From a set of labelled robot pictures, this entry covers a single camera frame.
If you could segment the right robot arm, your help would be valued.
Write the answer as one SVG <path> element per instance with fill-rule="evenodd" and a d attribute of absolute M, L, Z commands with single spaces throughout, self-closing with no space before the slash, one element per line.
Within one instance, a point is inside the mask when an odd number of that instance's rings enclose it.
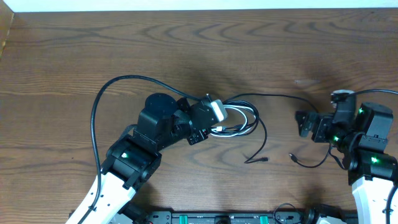
<path fill-rule="evenodd" d="M 337 163 L 348 173 L 359 223 L 397 223 L 397 159 L 384 152 L 393 112 L 378 103 L 358 106 L 356 97 L 354 91 L 336 90 L 334 112 L 296 111 L 298 133 L 343 154 Z"/>

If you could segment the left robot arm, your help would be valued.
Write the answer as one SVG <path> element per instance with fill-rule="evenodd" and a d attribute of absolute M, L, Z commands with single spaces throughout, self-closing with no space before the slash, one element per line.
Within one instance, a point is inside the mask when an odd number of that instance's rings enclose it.
<path fill-rule="evenodd" d="M 194 105 L 164 93 L 148 96 L 137 124 L 108 149 L 100 176 L 67 222 L 115 223 L 124 215 L 145 223 L 146 213 L 130 201 L 160 166 L 160 151 L 182 139 L 191 145 L 206 140 L 211 127 L 227 117 L 223 103 L 209 96 Z"/>

